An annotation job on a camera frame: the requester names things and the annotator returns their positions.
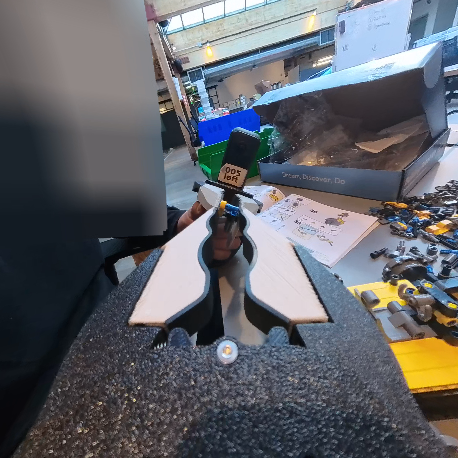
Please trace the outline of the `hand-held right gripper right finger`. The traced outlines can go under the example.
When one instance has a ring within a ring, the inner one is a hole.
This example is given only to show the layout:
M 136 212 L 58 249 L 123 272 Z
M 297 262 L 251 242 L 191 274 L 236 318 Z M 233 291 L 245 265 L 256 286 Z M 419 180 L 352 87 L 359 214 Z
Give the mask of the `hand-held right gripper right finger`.
M 297 325 L 328 323 L 294 243 L 244 208 L 239 209 L 239 225 L 249 264 L 244 289 L 249 322 L 265 335 L 281 327 L 288 336 Z

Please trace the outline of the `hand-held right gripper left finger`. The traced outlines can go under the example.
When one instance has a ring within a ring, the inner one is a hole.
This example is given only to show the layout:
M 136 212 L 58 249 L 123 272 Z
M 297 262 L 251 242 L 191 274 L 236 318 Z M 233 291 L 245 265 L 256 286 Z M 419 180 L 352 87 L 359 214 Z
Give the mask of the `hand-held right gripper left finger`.
M 182 328 L 192 336 L 209 322 L 213 300 L 208 264 L 217 222 L 218 211 L 211 208 L 163 246 L 129 317 L 130 326 L 167 332 Z

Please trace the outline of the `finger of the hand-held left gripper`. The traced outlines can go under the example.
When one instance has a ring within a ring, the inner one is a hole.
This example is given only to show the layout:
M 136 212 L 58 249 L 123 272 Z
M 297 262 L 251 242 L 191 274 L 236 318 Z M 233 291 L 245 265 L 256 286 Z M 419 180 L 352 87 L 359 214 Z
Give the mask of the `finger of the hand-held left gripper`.
M 251 212 L 254 215 L 260 214 L 262 207 L 263 207 L 263 202 L 253 199 L 253 198 L 247 198 L 245 196 L 239 196 L 239 206 L 243 205 L 244 208 Z
M 224 198 L 224 190 L 214 185 L 204 184 L 198 190 L 198 202 L 203 207 L 203 212 L 213 208 L 220 208 L 220 203 Z

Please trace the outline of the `instruction booklet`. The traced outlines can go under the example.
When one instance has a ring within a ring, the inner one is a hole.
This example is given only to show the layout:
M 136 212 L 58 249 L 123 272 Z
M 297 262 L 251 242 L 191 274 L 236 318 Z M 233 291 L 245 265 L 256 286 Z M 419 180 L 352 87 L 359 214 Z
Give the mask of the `instruction booklet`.
M 377 218 L 333 208 L 309 198 L 285 195 L 274 186 L 246 186 L 262 203 L 257 215 L 276 232 L 333 267 L 378 226 Z

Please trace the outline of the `person's left forearm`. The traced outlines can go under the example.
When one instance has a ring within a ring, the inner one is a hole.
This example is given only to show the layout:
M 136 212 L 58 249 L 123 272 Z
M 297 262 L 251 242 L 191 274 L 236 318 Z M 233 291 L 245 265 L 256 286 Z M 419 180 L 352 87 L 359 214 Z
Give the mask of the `person's left forearm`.
M 175 236 L 176 225 L 180 216 L 185 212 L 185 210 L 180 210 L 176 207 L 167 205 L 167 228 L 161 234 L 157 236 L 134 236 L 139 245 L 137 253 L 145 252 L 148 250 L 153 250 L 160 248 L 170 239 Z

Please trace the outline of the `grey desk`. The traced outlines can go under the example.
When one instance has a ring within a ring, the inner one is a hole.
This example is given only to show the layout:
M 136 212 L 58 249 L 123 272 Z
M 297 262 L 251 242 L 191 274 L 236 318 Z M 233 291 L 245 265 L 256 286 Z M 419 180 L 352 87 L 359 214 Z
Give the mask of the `grey desk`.
M 436 186 L 445 184 L 448 180 L 458 178 L 458 148 L 447 146 L 440 162 L 437 163 L 412 189 L 411 195 L 431 192 Z M 378 205 L 379 201 L 342 196 L 338 194 L 306 190 L 297 187 L 275 185 L 285 195 L 298 194 L 313 201 L 354 213 L 365 213 L 370 207 Z M 386 226 L 377 226 L 360 243 L 356 245 L 332 269 L 340 275 L 347 286 L 354 286 L 381 279 L 382 260 L 371 260 L 369 253 L 383 247 L 393 247 L 397 238 L 390 234 Z

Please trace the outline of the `person's left hand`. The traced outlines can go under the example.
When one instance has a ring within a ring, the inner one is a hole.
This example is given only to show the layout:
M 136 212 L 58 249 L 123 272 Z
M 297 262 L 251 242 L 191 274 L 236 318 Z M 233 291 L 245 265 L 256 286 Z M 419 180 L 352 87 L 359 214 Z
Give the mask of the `person's left hand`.
M 178 219 L 175 234 L 182 232 L 207 210 L 199 202 L 194 202 L 192 207 L 186 210 Z M 227 261 L 237 250 L 241 247 L 241 233 L 237 232 L 232 242 L 228 245 L 228 233 L 225 231 L 225 219 L 221 218 L 218 223 L 218 228 L 213 232 L 213 260 L 214 261 Z

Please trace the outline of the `green storage bin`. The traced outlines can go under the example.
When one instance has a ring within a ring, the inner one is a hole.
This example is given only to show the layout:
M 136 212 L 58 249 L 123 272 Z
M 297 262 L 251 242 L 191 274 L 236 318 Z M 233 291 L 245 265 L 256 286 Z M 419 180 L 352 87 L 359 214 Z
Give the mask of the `green storage bin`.
M 266 128 L 262 132 L 257 132 L 260 135 L 260 147 L 256 153 L 255 161 L 252 164 L 249 172 L 247 173 L 247 178 L 255 177 L 259 174 L 257 161 L 268 156 L 269 145 L 268 139 L 271 134 L 274 132 L 274 128 Z M 217 181 L 218 175 L 222 166 L 222 159 L 224 152 L 227 147 L 228 140 L 215 143 L 214 145 L 201 147 L 198 150 L 198 164 L 203 171 L 203 174 L 213 181 Z

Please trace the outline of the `stack of white boxes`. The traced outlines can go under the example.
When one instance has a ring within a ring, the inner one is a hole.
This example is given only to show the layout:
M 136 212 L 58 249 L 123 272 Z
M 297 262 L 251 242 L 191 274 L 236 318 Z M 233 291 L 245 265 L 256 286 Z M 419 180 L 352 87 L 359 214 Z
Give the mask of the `stack of white boxes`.
M 198 95 L 200 97 L 201 106 L 202 106 L 206 120 L 213 119 L 214 114 L 210 106 L 209 95 L 207 93 L 204 80 L 203 79 L 197 80 L 196 86 L 197 86 Z

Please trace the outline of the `dark cardboard box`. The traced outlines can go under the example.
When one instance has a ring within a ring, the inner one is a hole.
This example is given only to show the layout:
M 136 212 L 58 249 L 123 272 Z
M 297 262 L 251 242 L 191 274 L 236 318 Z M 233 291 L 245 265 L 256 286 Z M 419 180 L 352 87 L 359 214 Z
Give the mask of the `dark cardboard box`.
M 320 93 L 336 114 L 361 118 L 363 127 L 374 132 L 425 115 L 432 146 L 403 170 L 275 164 L 268 153 L 258 161 L 260 178 L 381 201 L 407 196 L 440 162 L 449 138 L 442 61 L 443 43 L 436 42 L 269 92 L 253 106 L 273 126 L 281 101 Z

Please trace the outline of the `crumpled plastic bag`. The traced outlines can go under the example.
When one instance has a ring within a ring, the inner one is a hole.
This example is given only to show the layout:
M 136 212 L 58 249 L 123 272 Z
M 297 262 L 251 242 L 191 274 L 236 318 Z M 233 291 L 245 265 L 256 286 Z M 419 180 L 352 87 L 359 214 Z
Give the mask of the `crumpled plastic bag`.
M 280 102 L 268 140 L 269 163 L 401 171 L 432 146 L 425 115 L 380 131 L 336 114 L 322 94 Z

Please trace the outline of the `pile of small dark connectors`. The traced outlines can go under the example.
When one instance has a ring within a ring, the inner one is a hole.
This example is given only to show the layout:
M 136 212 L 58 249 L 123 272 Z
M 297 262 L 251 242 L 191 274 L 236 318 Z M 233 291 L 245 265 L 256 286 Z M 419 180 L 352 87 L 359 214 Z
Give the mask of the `pile of small dark connectors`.
M 429 243 L 439 244 L 441 254 L 457 255 L 457 180 L 449 180 L 429 193 L 382 202 L 378 207 L 369 208 L 366 215 L 388 225 L 392 235 L 407 239 L 421 237 Z

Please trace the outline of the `yellow black brick vehicle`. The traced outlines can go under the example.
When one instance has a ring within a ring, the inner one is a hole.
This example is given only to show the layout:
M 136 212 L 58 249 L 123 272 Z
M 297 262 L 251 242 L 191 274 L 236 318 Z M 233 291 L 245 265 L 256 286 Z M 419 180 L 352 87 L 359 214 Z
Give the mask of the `yellow black brick vehicle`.
M 423 254 L 399 242 L 370 254 L 388 262 L 382 281 L 349 287 L 368 310 L 396 357 L 412 393 L 457 389 L 457 254 L 447 254 L 439 272 L 438 245 Z

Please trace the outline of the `whiteboard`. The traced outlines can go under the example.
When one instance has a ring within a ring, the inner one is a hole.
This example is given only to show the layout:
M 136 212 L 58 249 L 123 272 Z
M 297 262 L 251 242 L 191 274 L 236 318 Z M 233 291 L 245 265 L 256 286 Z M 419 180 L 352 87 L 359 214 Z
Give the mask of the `whiteboard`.
M 412 0 L 386 0 L 336 16 L 332 72 L 404 52 Z

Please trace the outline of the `wooden post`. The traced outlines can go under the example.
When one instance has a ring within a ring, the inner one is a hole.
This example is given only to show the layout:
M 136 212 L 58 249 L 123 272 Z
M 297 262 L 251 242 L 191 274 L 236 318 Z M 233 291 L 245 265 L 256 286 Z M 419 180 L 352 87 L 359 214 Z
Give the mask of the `wooden post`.
M 157 23 L 154 22 L 154 21 L 148 21 L 147 22 L 147 26 L 148 26 L 148 32 L 149 32 L 149 35 L 150 35 L 150 39 L 151 39 L 154 51 L 155 51 L 155 53 L 157 55 L 159 65 L 161 67 L 161 70 L 162 70 L 162 73 L 163 73 L 163 76 L 164 76 L 164 79 L 165 79 L 165 82 L 166 82 L 166 85 L 167 85 L 167 88 L 168 88 L 168 92 L 169 92 L 169 95 L 170 95 L 170 98 L 171 98 L 171 101 L 172 101 L 172 104 L 173 104 L 173 107 L 174 107 L 174 111 L 175 111 L 176 117 L 178 119 L 179 128 L 180 128 L 180 130 L 182 132 L 183 138 L 184 138 L 185 143 L 186 143 L 186 147 L 187 147 L 188 153 L 190 155 L 191 161 L 192 162 L 196 162 L 198 160 L 197 152 L 196 152 L 195 148 L 192 146 L 192 141 L 191 141 L 191 138 L 190 138 L 188 130 L 180 122 L 180 120 L 182 120 L 182 121 L 185 120 L 184 119 L 185 114 L 184 114 L 184 111 L 183 111 L 182 104 L 181 104 L 181 101 L 179 99 L 178 93 L 176 91 L 176 86 L 175 86 L 175 83 L 174 83 L 174 80 L 173 80 L 171 67 L 169 65 L 168 57 L 167 57 L 167 55 L 165 53 L 165 49 L 164 49 L 164 46 L 163 46 L 163 41 L 162 41 L 162 38 L 161 38 L 161 34 L 159 32 L 159 28 L 157 26 Z

